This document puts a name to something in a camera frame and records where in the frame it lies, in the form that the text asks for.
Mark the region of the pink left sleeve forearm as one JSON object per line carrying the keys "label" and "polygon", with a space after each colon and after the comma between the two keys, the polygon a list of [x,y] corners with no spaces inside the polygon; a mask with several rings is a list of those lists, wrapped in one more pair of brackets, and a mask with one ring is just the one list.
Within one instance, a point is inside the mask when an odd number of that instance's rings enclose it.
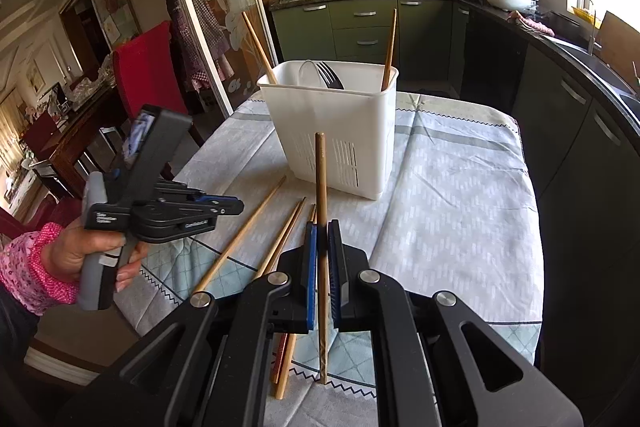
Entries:
{"label": "pink left sleeve forearm", "polygon": [[1,251],[1,284],[38,317],[54,306],[76,303],[78,284],[52,277],[41,260],[43,247],[53,243],[62,230],[57,223],[47,223],[40,231],[13,239]]}

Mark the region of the person's left hand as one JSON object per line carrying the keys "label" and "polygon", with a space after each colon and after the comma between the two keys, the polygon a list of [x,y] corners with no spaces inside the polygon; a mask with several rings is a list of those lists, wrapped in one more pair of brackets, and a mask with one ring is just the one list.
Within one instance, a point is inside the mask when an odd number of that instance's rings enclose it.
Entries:
{"label": "person's left hand", "polygon": [[[51,277],[62,282],[73,282],[79,279],[85,257],[102,251],[114,251],[125,243],[126,236],[120,232],[86,230],[81,220],[76,219],[52,243],[42,248],[40,258],[43,268]],[[118,269],[116,291],[122,291],[132,283],[149,249],[150,245],[143,242],[134,246],[129,262]]]}

